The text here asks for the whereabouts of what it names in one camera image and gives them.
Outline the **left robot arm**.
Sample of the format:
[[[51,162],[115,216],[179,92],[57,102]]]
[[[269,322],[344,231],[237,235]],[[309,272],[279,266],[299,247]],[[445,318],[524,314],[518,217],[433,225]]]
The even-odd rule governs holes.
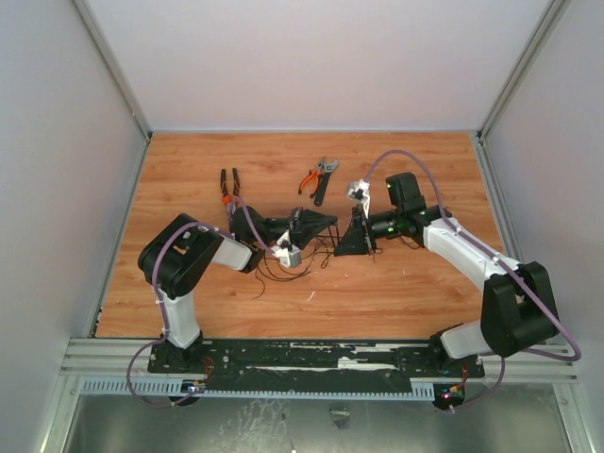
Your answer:
[[[163,323],[148,370],[189,373],[210,364],[203,359],[203,333],[196,320],[193,292],[211,264],[249,274],[271,258],[283,268],[295,268],[302,263],[306,246],[337,224],[333,215],[301,207],[276,218],[232,205],[229,231],[179,214],[138,258],[138,267],[157,297]]]

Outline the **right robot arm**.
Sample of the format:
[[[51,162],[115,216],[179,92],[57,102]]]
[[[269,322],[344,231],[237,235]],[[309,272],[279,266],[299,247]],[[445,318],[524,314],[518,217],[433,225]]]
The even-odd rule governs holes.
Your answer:
[[[412,173],[387,177],[386,187],[393,209],[372,214],[369,183],[349,185],[347,196],[358,205],[336,255],[370,255],[379,239],[409,238],[448,261],[482,295],[477,321],[430,337],[428,364],[434,373],[449,376],[463,360],[477,355],[508,358],[558,334],[557,307],[543,265],[521,263],[497,252],[465,230],[450,212],[428,206]]]

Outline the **black zip tie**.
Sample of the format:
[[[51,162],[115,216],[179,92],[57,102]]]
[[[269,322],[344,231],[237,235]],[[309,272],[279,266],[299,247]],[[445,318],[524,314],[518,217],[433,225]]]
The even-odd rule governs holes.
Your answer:
[[[332,245],[336,248],[340,244],[340,232],[338,224],[334,224],[333,226],[328,227],[329,237],[331,239]]]

